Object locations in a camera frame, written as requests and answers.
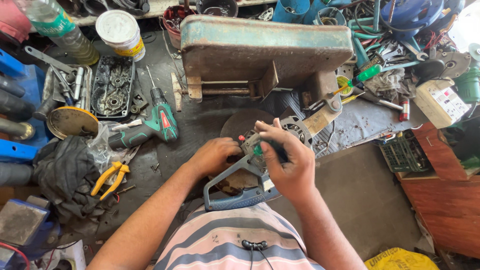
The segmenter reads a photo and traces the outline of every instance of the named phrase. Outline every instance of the green screwdriver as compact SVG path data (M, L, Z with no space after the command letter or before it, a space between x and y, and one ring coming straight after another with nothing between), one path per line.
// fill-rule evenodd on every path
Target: green screwdriver
M342 92L347 87L357 86L360 82L368 80L380 72L382 72L382 66L379 64L375 64L363 71L362 73L358 74L355 78L349 80L346 85L342 86L339 90L333 92L332 95L334 96Z

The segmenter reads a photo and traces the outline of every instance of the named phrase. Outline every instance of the plastic bottle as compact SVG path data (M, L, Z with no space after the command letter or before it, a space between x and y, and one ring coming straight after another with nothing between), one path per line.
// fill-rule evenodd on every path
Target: plastic bottle
M13 0L39 34L48 36L79 64L98 61L98 51L56 0Z

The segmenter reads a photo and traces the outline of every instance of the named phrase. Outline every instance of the wooden cabinet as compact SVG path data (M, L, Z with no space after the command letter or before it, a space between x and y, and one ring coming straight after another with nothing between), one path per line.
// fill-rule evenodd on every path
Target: wooden cabinet
M434 170L397 178L437 248L480 258L480 169L464 170L431 123L414 134Z

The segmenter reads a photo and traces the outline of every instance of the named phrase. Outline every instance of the green crate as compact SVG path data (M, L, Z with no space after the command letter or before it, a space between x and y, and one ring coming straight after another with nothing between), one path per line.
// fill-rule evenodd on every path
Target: green crate
M420 147L418 142L415 144L413 139L406 139L404 135L389 140L386 144L380 146L380 150L388 163L388 167L392 172L423 172L428 168L421 168L412 153L410 147Z

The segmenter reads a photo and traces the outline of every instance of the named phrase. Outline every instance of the yellow bag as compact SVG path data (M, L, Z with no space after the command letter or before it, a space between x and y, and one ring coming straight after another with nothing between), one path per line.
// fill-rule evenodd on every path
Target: yellow bag
M370 270L439 270L427 256L399 247L378 254L365 265Z

